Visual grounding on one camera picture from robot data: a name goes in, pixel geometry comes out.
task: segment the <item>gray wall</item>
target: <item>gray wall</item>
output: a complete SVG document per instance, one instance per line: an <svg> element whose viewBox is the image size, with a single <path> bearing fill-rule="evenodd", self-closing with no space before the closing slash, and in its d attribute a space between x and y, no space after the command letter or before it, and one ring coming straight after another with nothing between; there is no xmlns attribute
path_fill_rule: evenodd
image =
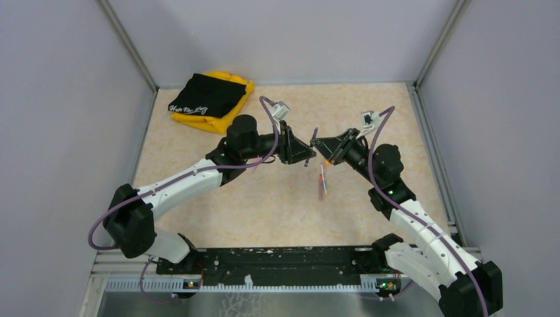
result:
<svg viewBox="0 0 560 317"><path fill-rule="evenodd" d="M2 316L75 316L151 92L93 0L0 4Z"/></svg>
<svg viewBox="0 0 560 317"><path fill-rule="evenodd" d="M412 81L456 0L111 0L160 87L225 70L261 84Z"/></svg>
<svg viewBox="0 0 560 317"><path fill-rule="evenodd" d="M421 89L507 316L560 308L560 2L472 1Z"/></svg>

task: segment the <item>black cloth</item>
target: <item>black cloth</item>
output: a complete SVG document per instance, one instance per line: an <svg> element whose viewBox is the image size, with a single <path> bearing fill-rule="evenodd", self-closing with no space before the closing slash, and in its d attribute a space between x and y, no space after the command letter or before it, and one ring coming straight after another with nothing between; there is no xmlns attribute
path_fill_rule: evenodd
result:
<svg viewBox="0 0 560 317"><path fill-rule="evenodd" d="M245 95L245 85L194 74L168 110L193 116L221 118Z"/></svg>

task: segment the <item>speckled tabletop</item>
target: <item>speckled tabletop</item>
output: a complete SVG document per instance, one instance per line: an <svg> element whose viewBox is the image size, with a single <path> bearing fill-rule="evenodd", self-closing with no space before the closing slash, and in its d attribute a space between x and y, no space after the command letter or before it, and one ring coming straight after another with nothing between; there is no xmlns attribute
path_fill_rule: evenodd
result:
<svg viewBox="0 0 560 317"><path fill-rule="evenodd" d="M189 168L223 137L171 119L167 106L179 92L159 91L135 187ZM398 145L405 166L403 180L431 217L448 230L404 83L256 87L241 113L257 119L260 133L271 133L270 121L258 101L261 95L282 100L291 108L285 119L305 142L316 126L318 137L339 135L349 127L361 129L361 112L395 106L379 144ZM157 225L181 232L203 248L370 244L390 232L411 242L373 208L367 194L372 186L347 164L329 167L329 196L319 201L320 162L318 154L308 168L302 162L283 165L277 160L247 170L235 181L177 206Z"/></svg>

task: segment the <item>yellow cloth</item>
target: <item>yellow cloth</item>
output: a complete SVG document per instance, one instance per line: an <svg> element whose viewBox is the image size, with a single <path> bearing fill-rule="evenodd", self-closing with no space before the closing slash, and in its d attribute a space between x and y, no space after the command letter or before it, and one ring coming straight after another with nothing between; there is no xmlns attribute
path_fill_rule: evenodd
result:
<svg viewBox="0 0 560 317"><path fill-rule="evenodd" d="M200 130L224 134L226 133L227 127L231 124L235 116L239 113L239 110L243 107L249 96L255 90L255 86L252 81L247 81L239 76L231 75L223 71L211 71L205 73L204 75L222 79L224 81L231 81L238 84L245 85L245 95L241 97L238 104L225 116L221 118L208 117L208 116L193 116L189 114L180 114L173 112L171 118L182 124L190 125Z"/></svg>

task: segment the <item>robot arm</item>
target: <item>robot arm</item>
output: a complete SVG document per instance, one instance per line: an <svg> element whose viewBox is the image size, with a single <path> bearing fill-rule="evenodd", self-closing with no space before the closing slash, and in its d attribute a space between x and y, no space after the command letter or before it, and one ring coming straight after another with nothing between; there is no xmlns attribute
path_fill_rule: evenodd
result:
<svg viewBox="0 0 560 317"><path fill-rule="evenodd" d="M272 150L283 164L294 164L315 157L316 153L283 121L289 108L282 103L272 106L272 116L279 130L259 135L256 120L249 115L236 117L216 149L186 170L165 180L134 189L125 184L115 192L110 207L135 196L143 196L112 213L103 222L116 246L127 258L148 254L174 264L188 263L196 253L193 244L181 234L171 234L154 226L154 222L175 206L203 192L224 186L241 175L249 159L264 157Z"/></svg>
<svg viewBox="0 0 560 317"><path fill-rule="evenodd" d="M404 166L398 147L379 145L373 152L372 166L368 165L369 149L364 136L379 125L380 118L373 113L364 113L363 118L364 132L348 129L337 137L312 139L311 144L332 164L346 162L368 182L371 168L377 189L369 190L368 194L374 208L404 230L421 251L403 243L396 234L389 234L372 245L372 258L380 267L408 275L438 301L445 316L483 316L476 286L481 289L488 315L500 310L503 307L500 269L492 261L483 264L470 255L430 218L400 177ZM395 208L378 190L401 208Z"/></svg>

